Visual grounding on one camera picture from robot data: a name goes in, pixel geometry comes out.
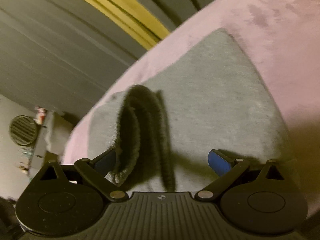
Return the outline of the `grey sweatpants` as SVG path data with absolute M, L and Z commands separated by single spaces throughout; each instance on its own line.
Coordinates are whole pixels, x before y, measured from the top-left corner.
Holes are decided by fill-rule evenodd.
M 293 160 L 287 128 L 256 68 L 218 29 L 177 62 L 116 93 L 91 118 L 89 158 L 116 153 L 107 179 L 126 191 L 195 192 L 216 174 L 208 153 L 255 165 Z

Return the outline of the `pink plush bed blanket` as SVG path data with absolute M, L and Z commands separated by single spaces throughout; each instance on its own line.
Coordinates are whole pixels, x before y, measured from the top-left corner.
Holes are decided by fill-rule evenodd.
M 156 75 L 216 29 L 259 70 L 290 131 L 309 213 L 319 210 L 319 0 L 215 0 L 145 53 L 104 94 Z

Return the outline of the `round black fan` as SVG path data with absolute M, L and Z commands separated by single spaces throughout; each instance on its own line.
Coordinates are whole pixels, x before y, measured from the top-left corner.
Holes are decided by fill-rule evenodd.
M 9 125 L 9 135 L 18 146 L 32 145 L 38 136 L 38 126 L 31 116 L 18 115 Z

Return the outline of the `white folded cloth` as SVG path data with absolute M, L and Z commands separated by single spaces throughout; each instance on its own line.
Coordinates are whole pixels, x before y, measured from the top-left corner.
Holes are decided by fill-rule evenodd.
M 47 151 L 56 155 L 63 155 L 73 125 L 55 111 L 50 111 L 46 116 L 45 127 Z

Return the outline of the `grey-green curtain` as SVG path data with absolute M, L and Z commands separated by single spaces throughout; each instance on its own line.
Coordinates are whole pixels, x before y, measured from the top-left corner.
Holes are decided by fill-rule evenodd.
M 213 0 L 1 0 L 1 93 L 82 118 Z

